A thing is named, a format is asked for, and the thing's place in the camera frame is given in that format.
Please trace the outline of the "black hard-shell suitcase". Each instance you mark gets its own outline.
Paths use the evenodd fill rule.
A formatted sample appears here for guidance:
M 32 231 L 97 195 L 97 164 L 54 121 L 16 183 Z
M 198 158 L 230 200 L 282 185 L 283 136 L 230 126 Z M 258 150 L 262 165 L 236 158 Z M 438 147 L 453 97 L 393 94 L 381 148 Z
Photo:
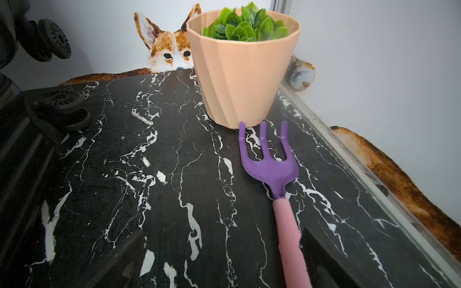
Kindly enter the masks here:
M 1 2 L 1 65 L 19 46 L 40 62 L 71 57 L 62 29 L 50 19 L 27 19 L 29 9 L 29 1 Z M 64 133 L 91 121 L 83 102 L 68 89 L 28 94 L 1 76 L 1 277 L 13 269 L 37 218 Z

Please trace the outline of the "purple pink garden fork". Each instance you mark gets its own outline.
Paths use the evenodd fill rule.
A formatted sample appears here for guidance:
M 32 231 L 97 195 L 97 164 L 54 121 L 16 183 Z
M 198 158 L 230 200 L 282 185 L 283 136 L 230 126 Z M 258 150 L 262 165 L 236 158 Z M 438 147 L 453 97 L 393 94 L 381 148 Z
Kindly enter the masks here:
M 245 144 L 246 124 L 239 126 L 240 156 L 244 170 L 254 179 L 267 184 L 273 197 L 273 209 L 279 239 L 279 251 L 282 259 L 285 283 L 288 288 L 310 288 L 312 283 L 306 261 L 301 251 L 301 233 L 285 187 L 298 178 L 299 168 L 288 142 L 288 123 L 282 122 L 280 140 L 286 154 L 286 160 L 279 162 L 272 158 L 267 145 L 267 125 L 260 124 L 260 144 L 264 158 L 251 160 Z

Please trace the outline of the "peach plastic flower pot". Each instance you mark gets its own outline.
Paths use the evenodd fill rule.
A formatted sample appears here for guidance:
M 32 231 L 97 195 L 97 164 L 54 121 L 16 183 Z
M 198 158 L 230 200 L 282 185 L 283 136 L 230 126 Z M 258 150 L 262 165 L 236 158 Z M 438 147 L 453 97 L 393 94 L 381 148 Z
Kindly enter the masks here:
M 208 116 L 218 125 L 238 128 L 241 122 L 260 124 L 273 105 L 277 90 L 301 34 L 301 24 L 288 15 L 268 12 L 283 20 L 290 34 L 266 42 L 216 40 L 202 35 L 219 11 L 201 13 L 186 23 L 200 92 Z

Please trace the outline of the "green artificial succulent plant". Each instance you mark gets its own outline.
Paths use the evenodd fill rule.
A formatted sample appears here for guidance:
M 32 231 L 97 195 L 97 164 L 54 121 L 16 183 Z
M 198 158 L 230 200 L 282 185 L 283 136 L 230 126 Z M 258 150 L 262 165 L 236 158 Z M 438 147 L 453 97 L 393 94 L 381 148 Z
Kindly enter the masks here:
M 274 20 L 265 8 L 259 9 L 253 2 L 237 10 L 223 8 L 219 16 L 202 30 L 202 35 L 216 40 L 236 42 L 263 42 L 278 40 L 290 34 L 283 20 Z

